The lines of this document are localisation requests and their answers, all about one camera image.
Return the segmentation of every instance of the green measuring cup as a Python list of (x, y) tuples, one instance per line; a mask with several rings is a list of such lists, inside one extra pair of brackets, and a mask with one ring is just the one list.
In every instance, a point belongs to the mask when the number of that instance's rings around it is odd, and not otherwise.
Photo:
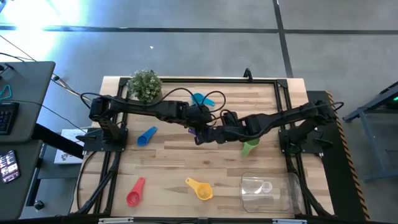
[(257, 147), (260, 143), (260, 139), (253, 139), (243, 143), (242, 156), (247, 156), (251, 150)]

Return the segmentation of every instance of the white paper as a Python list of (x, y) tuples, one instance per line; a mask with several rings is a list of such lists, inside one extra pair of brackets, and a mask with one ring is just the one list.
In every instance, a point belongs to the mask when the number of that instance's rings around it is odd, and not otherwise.
[[(81, 135), (85, 135), (85, 133), (79, 129), (63, 129), (61, 132), (61, 136), (74, 142), (79, 141), (76, 136)], [(81, 141), (77, 142), (77, 144), (84, 146), (84, 142)], [(58, 149), (55, 155), (54, 164), (81, 164), (81, 159)]]

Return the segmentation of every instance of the wooden table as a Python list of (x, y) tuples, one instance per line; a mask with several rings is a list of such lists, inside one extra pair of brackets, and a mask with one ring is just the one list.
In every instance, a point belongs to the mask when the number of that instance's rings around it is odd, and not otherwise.
[[(104, 77), (100, 93), (116, 95), (120, 77)], [(287, 79), (292, 106), (308, 101), (304, 80)], [(275, 113), (274, 87), (266, 84), (226, 83), (163, 83), (162, 91), (167, 93), (176, 87), (185, 87), (192, 92), (206, 94), (213, 90), (222, 91), (227, 98), (225, 108), (236, 111), (239, 117), (253, 113)], [(212, 95), (216, 108), (222, 104), (220, 95)], [(185, 91), (172, 93), (167, 100), (190, 102)], [(247, 213), (241, 206), (240, 182), (244, 172), (278, 173), (287, 172), (285, 157), (280, 153), (277, 128), (263, 135), (260, 145), (247, 157), (241, 156), (243, 144), (215, 142), (196, 146), (187, 129), (177, 124), (168, 124), (157, 118), (129, 114), (127, 117), (129, 139), (122, 153), (118, 179), (114, 193), (111, 216), (113, 217), (229, 217), (229, 218), (271, 218), (293, 217), (286, 213)], [(145, 147), (136, 145), (137, 137), (152, 126), (158, 131)], [(104, 153), (97, 153), (84, 170), (80, 185), (83, 204), (98, 185)], [(330, 213), (333, 213), (328, 184), (321, 160), (312, 154), (302, 155), (308, 188)], [(145, 177), (142, 202), (134, 208), (126, 204), (126, 195), (138, 177)], [(201, 201), (185, 183), (191, 177), (208, 182), (214, 197)], [(104, 190), (102, 207), (106, 204), (108, 187)], [(71, 212), (76, 211), (74, 201)]]

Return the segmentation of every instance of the red measuring cup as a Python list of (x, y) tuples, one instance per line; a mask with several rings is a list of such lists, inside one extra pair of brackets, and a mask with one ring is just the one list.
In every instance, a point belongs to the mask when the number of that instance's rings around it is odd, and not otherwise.
[(144, 186), (144, 183), (145, 183), (145, 178), (143, 177), (138, 178), (136, 184), (134, 185), (130, 193), (127, 195), (126, 201), (129, 207), (134, 207), (138, 205), (139, 202), (141, 201), (142, 188)]

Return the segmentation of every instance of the black desk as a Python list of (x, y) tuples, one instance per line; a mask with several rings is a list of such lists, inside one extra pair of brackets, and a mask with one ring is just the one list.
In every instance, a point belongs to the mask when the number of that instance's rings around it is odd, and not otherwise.
[(19, 111), (11, 134), (5, 136), (0, 135), (0, 143), (26, 142), (30, 139), (39, 139), (43, 140), (46, 144), (82, 159), (83, 147), (36, 124), (41, 109), (40, 105), (44, 101), (44, 96), (49, 87), (55, 63), (9, 62), (7, 64), (14, 69), (7, 69), (1, 74), (0, 89), (5, 85), (11, 86), (12, 98), (9, 100), (15, 100), (19, 103)]
[(79, 144), (36, 124), (55, 63), (9, 62), (7, 64), (12, 69), (9, 68), (1, 74), (0, 89), (4, 85), (11, 86), (12, 98), (9, 100), (19, 103), (19, 111), (11, 134), (0, 136), (0, 152), (7, 152), (10, 149), (16, 151), (21, 176), (17, 180), (1, 185), (0, 220), (19, 218), (28, 191), (26, 205), (33, 206), (40, 181), (37, 181), (38, 175), (34, 175), (32, 181), (32, 176), (38, 164), (37, 159), (43, 142), (83, 158), (83, 147)]
[(18, 219), (21, 215), (42, 145), (40, 140), (24, 144), (1, 144), (0, 154), (15, 151), (20, 176), (8, 184), (0, 182), (0, 220)]

